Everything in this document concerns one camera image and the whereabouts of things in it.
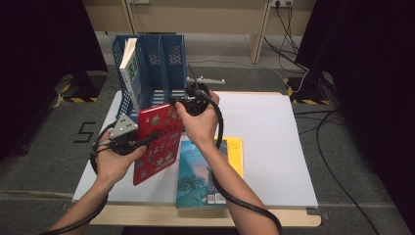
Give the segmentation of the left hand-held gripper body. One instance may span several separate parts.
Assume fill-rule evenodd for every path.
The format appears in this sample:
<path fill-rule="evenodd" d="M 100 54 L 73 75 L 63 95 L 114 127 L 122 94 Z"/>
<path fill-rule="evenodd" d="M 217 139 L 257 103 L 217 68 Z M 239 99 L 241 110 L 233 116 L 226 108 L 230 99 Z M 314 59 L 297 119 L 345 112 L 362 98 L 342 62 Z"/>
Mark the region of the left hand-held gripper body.
<path fill-rule="evenodd" d="M 100 141 L 99 146 L 107 145 L 115 153 L 126 156 L 141 146 L 148 145 L 148 139 L 139 140 L 137 137 L 138 124 L 126 114 L 110 125 L 112 130 L 108 140 Z"/>

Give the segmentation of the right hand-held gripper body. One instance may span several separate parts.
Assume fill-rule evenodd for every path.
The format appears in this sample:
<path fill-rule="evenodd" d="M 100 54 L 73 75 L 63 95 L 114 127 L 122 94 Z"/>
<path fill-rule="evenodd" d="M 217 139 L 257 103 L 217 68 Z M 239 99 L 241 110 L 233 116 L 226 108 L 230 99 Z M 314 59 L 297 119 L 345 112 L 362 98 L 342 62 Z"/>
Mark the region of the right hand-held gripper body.
<path fill-rule="evenodd" d="M 186 78 L 187 86 L 185 87 L 185 97 L 179 98 L 180 102 L 186 109 L 186 112 L 195 117 L 205 111 L 209 104 L 209 84 L 224 85 L 224 79 L 204 78 L 203 76 L 196 77 L 191 67 L 188 67 L 190 76 Z"/>

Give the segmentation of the red illustrated book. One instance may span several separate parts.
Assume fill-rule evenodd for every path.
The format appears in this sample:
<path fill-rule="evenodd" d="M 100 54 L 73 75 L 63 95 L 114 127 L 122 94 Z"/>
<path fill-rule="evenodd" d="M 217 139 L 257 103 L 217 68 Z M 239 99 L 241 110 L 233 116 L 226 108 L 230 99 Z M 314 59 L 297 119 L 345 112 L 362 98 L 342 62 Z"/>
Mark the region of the red illustrated book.
<path fill-rule="evenodd" d="M 151 140 L 145 153 L 134 163 L 134 186 L 175 163 L 182 129 L 181 117 L 170 104 L 139 112 L 137 138 Z"/>

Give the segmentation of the blue plastic file rack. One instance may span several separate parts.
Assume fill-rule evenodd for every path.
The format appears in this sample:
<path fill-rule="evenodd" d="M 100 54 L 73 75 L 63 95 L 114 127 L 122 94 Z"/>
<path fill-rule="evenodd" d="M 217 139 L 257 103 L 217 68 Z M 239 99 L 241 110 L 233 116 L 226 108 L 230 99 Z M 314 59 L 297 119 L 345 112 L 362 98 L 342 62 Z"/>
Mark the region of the blue plastic file rack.
<path fill-rule="evenodd" d="M 113 56 L 121 87 L 121 102 L 116 114 L 126 114 L 135 122 L 133 110 L 119 66 L 125 40 L 136 38 L 136 56 L 141 82 L 140 111 L 163 103 L 170 97 L 182 98 L 187 78 L 184 36 L 176 34 L 117 35 L 113 42 Z"/>

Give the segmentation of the white book with picture grid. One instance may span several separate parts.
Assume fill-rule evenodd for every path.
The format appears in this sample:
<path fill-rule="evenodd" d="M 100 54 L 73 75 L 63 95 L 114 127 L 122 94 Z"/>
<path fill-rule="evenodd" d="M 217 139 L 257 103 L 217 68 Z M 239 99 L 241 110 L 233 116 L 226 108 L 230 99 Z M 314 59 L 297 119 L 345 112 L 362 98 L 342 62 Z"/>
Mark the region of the white book with picture grid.
<path fill-rule="evenodd" d="M 139 65 L 136 56 L 136 38 L 125 40 L 124 52 L 119 66 L 125 87 L 131 99 L 136 114 L 140 111 L 141 82 L 139 78 Z"/>

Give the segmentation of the dark teal illustrated book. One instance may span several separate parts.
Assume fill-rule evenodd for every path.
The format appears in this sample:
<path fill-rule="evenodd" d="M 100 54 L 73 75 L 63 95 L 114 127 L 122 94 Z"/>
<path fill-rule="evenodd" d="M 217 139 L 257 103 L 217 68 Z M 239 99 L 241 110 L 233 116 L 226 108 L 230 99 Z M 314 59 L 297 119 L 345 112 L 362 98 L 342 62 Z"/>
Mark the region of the dark teal illustrated book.
<path fill-rule="evenodd" d="M 175 205 L 179 210 L 226 206 L 225 198 L 213 183 L 206 159 L 190 140 L 184 140 L 180 146 Z"/>

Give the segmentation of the yellow book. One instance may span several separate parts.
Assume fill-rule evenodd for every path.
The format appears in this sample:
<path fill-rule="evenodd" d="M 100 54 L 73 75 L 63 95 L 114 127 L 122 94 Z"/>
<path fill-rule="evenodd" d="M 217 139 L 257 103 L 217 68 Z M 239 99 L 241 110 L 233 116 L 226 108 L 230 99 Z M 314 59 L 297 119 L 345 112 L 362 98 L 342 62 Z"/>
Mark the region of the yellow book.
<path fill-rule="evenodd" d="M 226 160 L 235 171 L 244 177 L 243 141 L 239 137 L 224 137 L 219 146 L 220 158 Z"/>

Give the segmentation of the person's right hand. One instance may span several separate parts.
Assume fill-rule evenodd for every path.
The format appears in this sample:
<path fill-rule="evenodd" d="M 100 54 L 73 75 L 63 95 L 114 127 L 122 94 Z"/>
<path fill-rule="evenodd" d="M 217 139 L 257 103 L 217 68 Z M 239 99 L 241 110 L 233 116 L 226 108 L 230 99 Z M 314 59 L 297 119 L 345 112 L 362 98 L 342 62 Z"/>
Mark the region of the person's right hand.
<path fill-rule="evenodd" d="M 207 108 L 198 116 L 191 116 L 187 113 L 182 103 L 176 102 L 175 108 L 182 119 L 188 138 L 200 149 L 214 147 L 214 135 L 218 125 L 218 117 L 213 105 Z"/>

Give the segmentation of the person's left hand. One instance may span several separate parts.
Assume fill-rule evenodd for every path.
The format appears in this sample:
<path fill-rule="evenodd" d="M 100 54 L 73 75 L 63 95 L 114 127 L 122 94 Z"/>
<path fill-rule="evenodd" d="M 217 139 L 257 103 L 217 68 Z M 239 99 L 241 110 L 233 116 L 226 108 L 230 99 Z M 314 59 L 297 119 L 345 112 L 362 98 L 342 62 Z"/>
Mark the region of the person's left hand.
<path fill-rule="evenodd" d="M 108 145 L 99 146 L 97 148 L 98 174 L 94 182 L 94 188 L 98 187 L 110 191 L 124 177 L 129 167 L 143 156 L 146 150 L 146 146 L 141 146 L 134 152 L 121 156 Z"/>

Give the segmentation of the stand base with hazard tape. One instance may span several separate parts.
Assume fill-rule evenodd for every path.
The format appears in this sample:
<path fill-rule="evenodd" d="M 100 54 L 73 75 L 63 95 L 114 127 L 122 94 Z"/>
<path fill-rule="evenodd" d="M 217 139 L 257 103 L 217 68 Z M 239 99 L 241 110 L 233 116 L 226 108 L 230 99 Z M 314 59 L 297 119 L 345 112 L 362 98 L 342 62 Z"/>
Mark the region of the stand base with hazard tape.
<path fill-rule="evenodd" d="M 334 84 L 324 75 L 311 77 L 307 73 L 283 79 L 287 94 L 293 104 L 328 105 L 330 94 L 336 91 Z"/>
<path fill-rule="evenodd" d="M 100 96 L 101 90 L 107 80 L 104 74 L 89 74 L 90 83 L 83 85 L 77 82 L 71 75 L 62 77 L 56 87 L 57 101 L 71 103 L 89 103 L 96 102 Z"/>

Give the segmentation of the white table board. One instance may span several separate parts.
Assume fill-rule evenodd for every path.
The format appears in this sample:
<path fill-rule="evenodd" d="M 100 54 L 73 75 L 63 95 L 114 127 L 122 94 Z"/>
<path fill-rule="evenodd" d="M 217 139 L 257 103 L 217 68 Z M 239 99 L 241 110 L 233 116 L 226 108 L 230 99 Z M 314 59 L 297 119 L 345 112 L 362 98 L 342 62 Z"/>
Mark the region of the white table board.
<path fill-rule="evenodd" d="M 220 92 L 224 135 L 243 141 L 243 176 L 271 208 L 316 208 L 292 103 L 285 95 Z M 111 204 L 174 205 L 179 173 L 175 163 L 135 186 L 134 168 L 110 192 Z"/>

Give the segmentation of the wooden table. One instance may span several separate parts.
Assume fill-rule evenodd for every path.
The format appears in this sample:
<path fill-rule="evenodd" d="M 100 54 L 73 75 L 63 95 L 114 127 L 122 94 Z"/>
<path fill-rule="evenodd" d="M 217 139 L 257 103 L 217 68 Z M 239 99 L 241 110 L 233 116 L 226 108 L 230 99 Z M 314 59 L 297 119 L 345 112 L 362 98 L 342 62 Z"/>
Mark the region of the wooden table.
<path fill-rule="evenodd" d="M 321 216 L 316 208 L 271 208 L 285 228 L 317 227 Z M 231 226 L 225 209 L 178 210 L 175 205 L 109 204 L 93 220 L 95 224 L 149 226 Z"/>

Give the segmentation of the beige wooden furniture leg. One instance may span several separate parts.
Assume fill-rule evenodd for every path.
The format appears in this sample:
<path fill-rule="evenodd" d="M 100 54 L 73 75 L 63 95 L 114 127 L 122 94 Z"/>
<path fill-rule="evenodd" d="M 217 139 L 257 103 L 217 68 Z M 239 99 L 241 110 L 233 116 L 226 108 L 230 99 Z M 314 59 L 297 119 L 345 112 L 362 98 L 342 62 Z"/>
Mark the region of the beige wooden furniture leg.
<path fill-rule="evenodd" d="M 130 0 L 121 0 L 121 4 L 126 17 L 128 28 L 132 34 L 136 34 L 137 26 L 135 24 L 134 14 L 132 11 L 133 4 L 130 2 Z"/>
<path fill-rule="evenodd" d="M 257 65 L 260 58 L 263 36 L 265 35 L 268 18 L 271 10 L 271 0 L 261 0 L 261 13 L 259 23 L 254 34 L 247 35 L 251 63 Z"/>

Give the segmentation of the black curtain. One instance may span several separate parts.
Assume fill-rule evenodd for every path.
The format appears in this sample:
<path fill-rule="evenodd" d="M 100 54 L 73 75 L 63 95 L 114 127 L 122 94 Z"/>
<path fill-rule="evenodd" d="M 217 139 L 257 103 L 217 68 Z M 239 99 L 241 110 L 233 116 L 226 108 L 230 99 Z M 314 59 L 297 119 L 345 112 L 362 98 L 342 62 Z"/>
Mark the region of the black curtain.
<path fill-rule="evenodd" d="M 360 147 L 415 233 L 415 0 L 316 0 L 297 61 L 334 78 Z"/>
<path fill-rule="evenodd" d="M 0 0 L 0 161 L 30 135 L 60 78 L 106 68 L 82 0 Z"/>

